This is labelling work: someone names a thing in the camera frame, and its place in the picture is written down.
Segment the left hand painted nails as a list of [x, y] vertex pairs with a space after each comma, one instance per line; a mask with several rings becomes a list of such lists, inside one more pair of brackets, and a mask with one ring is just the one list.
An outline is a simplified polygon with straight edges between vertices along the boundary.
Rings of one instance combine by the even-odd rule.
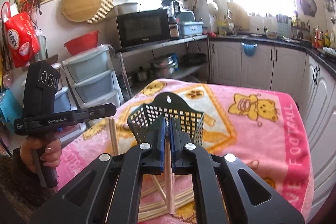
[[37, 172], [37, 168], [34, 163], [33, 151], [43, 149], [43, 153], [40, 156], [44, 166], [56, 168], [60, 164], [60, 157], [62, 155], [61, 142], [56, 139], [50, 143], [45, 140], [38, 139], [32, 136], [26, 137], [20, 147], [20, 157], [22, 162], [27, 168], [33, 172]]

